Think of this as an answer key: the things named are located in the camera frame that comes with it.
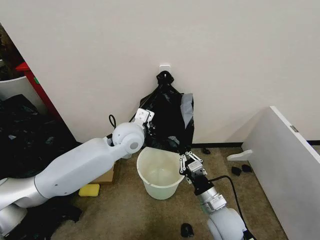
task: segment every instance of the baseboard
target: baseboard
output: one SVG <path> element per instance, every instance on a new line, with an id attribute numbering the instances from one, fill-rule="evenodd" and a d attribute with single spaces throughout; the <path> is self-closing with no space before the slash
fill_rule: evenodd
<path id="1" fill-rule="evenodd" d="M 202 148 L 239 148 L 243 142 L 211 142 L 211 143 L 193 143 L 193 149 Z"/>
<path id="2" fill-rule="evenodd" d="M 307 140 L 308 144 L 312 146 L 320 146 L 320 140 Z M 210 142 L 210 143 L 193 143 L 193 149 L 202 148 L 239 148 L 243 142 Z"/>
<path id="3" fill-rule="evenodd" d="M 308 144 L 310 144 L 311 146 L 320 146 L 320 140 L 307 140 Z"/>

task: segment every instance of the black cable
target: black cable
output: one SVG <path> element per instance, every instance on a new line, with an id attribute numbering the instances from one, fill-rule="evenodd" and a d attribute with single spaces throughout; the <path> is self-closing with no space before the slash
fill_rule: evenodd
<path id="1" fill-rule="evenodd" d="M 116 127 L 117 127 L 116 119 L 115 119 L 115 117 L 114 117 L 112 114 L 109 115 L 109 121 L 110 121 L 110 123 L 111 123 L 111 125 L 112 125 L 113 128 L 116 128 Z"/>
<path id="2" fill-rule="evenodd" d="M 224 178 L 229 179 L 229 181 L 230 181 L 230 183 L 231 183 L 232 190 L 233 190 L 233 194 L 234 194 L 234 198 L 235 198 L 235 202 L 236 202 L 236 206 L 237 206 L 237 208 L 238 208 L 238 210 L 239 210 L 240 217 L 242 218 L 242 221 L 243 221 L 246 229 L 248 229 L 247 224 L 246 224 L 245 219 L 244 219 L 244 216 L 242 215 L 242 212 L 241 212 L 241 208 L 240 208 L 240 204 L 239 204 L 239 201 L 238 201 L 237 192 L 236 192 L 236 189 L 235 189 L 235 185 L 234 185 L 234 183 L 232 182 L 232 179 L 231 179 L 229 176 L 227 176 L 227 175 L 223 175 L 223 176 L 219 176 L 219 177 L 210 179 L 210 180 L 208 180 L 208 181 L 209 181 L 209 182 L 214 182 L 214 181 L 217 181 L 217 180 L 220 180 L 220 179 L 224 179 Z"/>

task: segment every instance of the red object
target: red object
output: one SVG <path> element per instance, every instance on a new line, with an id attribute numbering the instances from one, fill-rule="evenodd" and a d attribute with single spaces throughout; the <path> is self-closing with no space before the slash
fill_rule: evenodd
<path id="1" fill-rule="evenodd" d="M 58 113 L 57 109 L 51 102 L 50 98 L 46 94 L 45 90 L 42 88 L 42 86 L 39 84 L 37 78 L 33 74 L 33 72 L 30 70 L 28 64 L 26 62 L 21 63 L 19 66 L 15 68 L 18 72 L 24 72 L 24 75 L 29 80 L 31 85 L 33 86 L 36 93 L 39 95 L 39 97 L 42 99 L 44 105 L 47 107 L 49 113 L 58 121 L 62 121 L 62 118 L 60 114 Z"/>

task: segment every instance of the black plastic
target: black plastic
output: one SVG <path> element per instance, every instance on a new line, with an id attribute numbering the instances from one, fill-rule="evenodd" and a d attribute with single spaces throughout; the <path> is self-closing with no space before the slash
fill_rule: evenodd
<path id="1" fill-rule="evenodd" d="M 231 168 L 231 172 L 232 172 L 234 175 L 240 176 L 240 174 L 241 174 L 241 169 L 238 168 L 238 167 L 236 167 L 236 166 L 233 166 L 233 167 Z"/>
<path id="2" fill-rule="evenodd" d="M 209 154 L 211 154 L 211 152 L 210 152 L 210 150 L 209 149 L 207 149 L 207 148 L 201 148 L 201 152 L 203 153 L 203 154 L 206 154 L 206 155 L 209 155 Z"/>
<path id="3" fill-rule="evenodd" d="M 242 171 L 244 171 L 245 173 L 252 173 L 251 167 L 247 164 L 243 164 L 241 168 L 242 168 Z"/>
<path id="4" fill-rule="evenodd" d="M 156 76 L 158 87 L 140 101 L 140 108 L 155 113 L 145 145 L 175 153 L 185 153 L 191 149 L 194 135 L 193 118 L 185 127 L 181 112 L 183 93 L 178 92 L 171 83 L 174 78 L 168 71 Z"/>
<path id="5" fill-rule="evenodd" d="M 192 229 L 192 226 L 189 223 L 183 223 L 181 225 L 181 236 L 184 238 L 190 238 L 193 237 L 194 230 Z"/>
<path id="6" fill-rule="evenodd" d="M 0 100 L 0 179 L 32 177 L 78 145 L 64 122 L 41 115 L 22 94 Z"/>
<path id="7" fill-rule="evenodd" d="M 62 222 L 72 220 L 76 223 L 81 213 L 65 198 L 52 198 L 40 206 L 28 208 L 25 218 L 5 240 L 50 240 Z"/>

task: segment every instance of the white wall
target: white wall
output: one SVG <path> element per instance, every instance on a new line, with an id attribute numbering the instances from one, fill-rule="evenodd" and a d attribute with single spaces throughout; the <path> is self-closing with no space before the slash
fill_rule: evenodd
<path id="1" fill-rule="evenodd" d="M 0 1 L 0 22 L 78 141 L 127 121 L 170 63 L 194 143 L 241 142 L 276 105 L 320 139 L 320 1 Z"/>

